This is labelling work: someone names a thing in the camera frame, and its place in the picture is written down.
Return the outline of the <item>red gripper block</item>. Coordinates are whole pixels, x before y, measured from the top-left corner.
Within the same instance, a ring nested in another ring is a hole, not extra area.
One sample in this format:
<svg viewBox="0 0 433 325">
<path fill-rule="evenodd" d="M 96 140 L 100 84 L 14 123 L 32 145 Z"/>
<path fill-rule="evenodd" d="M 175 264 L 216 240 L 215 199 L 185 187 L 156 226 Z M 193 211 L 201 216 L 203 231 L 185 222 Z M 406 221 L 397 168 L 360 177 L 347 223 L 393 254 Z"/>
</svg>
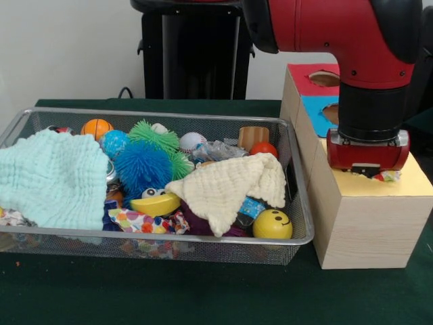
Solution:
<svg viewBox="0 0 433 325">
<path fill-rule="evenodd" d="M 406 146 L 356 146 L 327 143 L 327 160 L 331 168 L 353 168 L 378 171 L 399 171 L 409 156 Z"/>
</svg>

